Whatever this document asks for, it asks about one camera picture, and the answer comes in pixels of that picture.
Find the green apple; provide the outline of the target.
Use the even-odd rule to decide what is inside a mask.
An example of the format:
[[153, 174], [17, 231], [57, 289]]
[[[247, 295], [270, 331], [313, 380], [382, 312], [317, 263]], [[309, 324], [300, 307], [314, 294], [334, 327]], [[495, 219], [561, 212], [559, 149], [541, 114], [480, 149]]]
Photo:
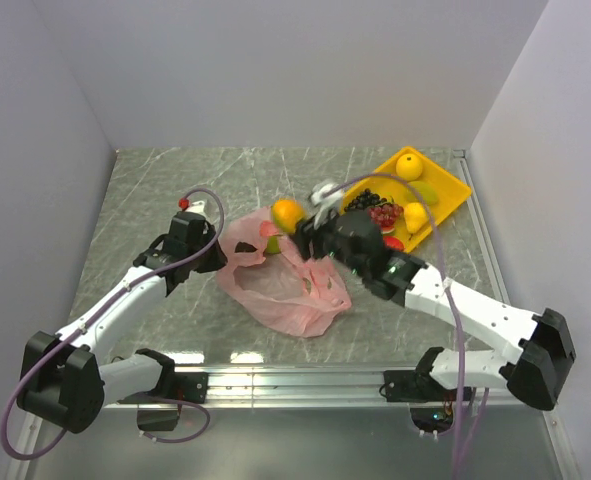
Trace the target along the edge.
[[267, 241], [266, 248], [264, 250], [266, 255], [275, 255], [280, 254], [281, 249], [279, 245], [279, 237], [278, 236], [270, 236]]

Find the pink plastic bag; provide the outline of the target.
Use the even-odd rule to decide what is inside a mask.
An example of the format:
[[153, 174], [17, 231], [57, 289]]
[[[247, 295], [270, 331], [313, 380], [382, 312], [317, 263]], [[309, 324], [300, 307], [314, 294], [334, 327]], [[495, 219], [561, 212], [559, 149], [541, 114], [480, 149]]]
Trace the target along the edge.
[[[280, 254], [266, 255], [270, 236]], [[232, 221], [219, 238], [227, 265], [216, 281], [263, 326], [294, 337], [318, 337], [352, 307], [346, 286], [328, 258], [304, 261], [296, 246], [260, 208]]]

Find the yellow pear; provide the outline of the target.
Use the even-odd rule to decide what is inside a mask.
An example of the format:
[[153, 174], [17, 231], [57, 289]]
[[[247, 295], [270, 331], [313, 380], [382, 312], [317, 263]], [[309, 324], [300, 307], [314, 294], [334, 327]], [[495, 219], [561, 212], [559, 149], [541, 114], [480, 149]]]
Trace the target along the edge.
[[408, 203], [403, 210], [404, 222], [409, 234], [418, 233], [426, 224], [429, 217], [425, 207], [420, 202]]

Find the yellow apple with stem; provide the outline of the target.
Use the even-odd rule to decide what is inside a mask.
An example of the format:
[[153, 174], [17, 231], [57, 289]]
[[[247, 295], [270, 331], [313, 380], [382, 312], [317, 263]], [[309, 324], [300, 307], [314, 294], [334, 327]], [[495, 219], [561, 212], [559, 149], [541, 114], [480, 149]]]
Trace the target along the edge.
[[418, 180], [424, 170], [422, 159], [412, 153], [401, 155], [396, 162], [396, 174], [407, 182]]

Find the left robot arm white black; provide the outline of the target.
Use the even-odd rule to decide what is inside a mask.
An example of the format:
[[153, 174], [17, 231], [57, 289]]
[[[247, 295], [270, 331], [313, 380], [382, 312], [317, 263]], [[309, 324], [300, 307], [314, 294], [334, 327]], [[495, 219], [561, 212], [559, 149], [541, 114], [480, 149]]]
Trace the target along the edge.
[[198, 201], [176, 213], [167, 233], [140, 253], [126, 275], [94, 307], [55, 334], [27, 342], [17, 406], [71, 433], [101, 409], [133, 395], [164, 402], [178, 394], [174, 361], [142, 348], [108, 363], [113, 346], [193, 273], [222, 269], [226, 257], [215, 226]]

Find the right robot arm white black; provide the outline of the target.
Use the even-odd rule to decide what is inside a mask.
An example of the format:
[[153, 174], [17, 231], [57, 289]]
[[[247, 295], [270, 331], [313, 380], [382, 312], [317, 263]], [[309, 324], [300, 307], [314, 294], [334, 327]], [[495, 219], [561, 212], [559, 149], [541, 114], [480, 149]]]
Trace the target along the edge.
[[334, 215], [321, 226], [297, 223], [291, 240], [305, 260], [332, 257], [374, 296], [426, 313], [486, 344], [483, 351], [429, 349], [416, 367], [420, 395], [437, 399], [459, 383], [506, 389], [525, 405], [551, 411], [576, 360], [566, 318], [512, 307], [450, 278], [424, 260], [386, 245], [364, 212]]

